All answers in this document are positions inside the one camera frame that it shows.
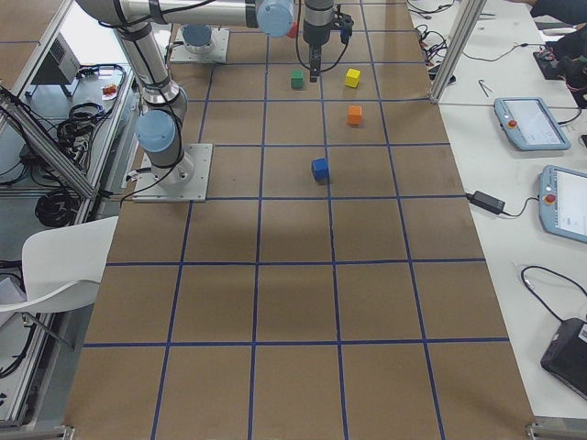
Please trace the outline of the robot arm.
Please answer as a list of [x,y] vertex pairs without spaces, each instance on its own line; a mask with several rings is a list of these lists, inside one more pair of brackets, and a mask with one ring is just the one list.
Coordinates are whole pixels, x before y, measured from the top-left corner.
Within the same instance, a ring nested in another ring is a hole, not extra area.
[[308,62],[303,66],[315,82],[324,71],[322,47],[333,31],[349,43],[354,22],[332,1],[80,1],[80,8],[101,26],[112,28],[144,87],[163,89],[171,80],[151,25],[212,25],[258,28],[272,38],[283,37],[294,24],[294,7],[304,15]]
[[194,162],[182,141],[187,95],[172,79],[152,31],[153,22],[165,22],[160,3],[148,1],[144,16],[132,16],[121,1],[80,1],[78,5],[101,26],[115,31],[137,77],[145,110],[136,135],[150,160],[153,178],[167,187],[187,183],[194,174]]

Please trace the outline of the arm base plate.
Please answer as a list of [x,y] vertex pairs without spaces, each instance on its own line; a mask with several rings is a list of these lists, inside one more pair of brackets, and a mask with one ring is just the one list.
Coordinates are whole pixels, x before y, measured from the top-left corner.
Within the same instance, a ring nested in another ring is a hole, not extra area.
[[171,63],[225,64],[229,30],[223,27],[185,25],[171,46]]
[[165,203],[206,200],[209,172],[213,156],[212,144],[187,144],[183,160],[170,175],[155,168],[155,172],[140,173],[132,200],[136,202]]

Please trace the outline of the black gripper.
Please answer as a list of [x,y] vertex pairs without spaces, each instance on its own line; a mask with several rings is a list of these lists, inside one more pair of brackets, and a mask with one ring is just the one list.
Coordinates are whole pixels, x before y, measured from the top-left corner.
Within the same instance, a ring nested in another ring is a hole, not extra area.
[[340,40],[347,44],[352,36],[353,19],[333,1],[304,1],[304,41],[308,47],[309,79],[316,83],[321,72],[321,47],[330,38],[332,31],[340,32]]

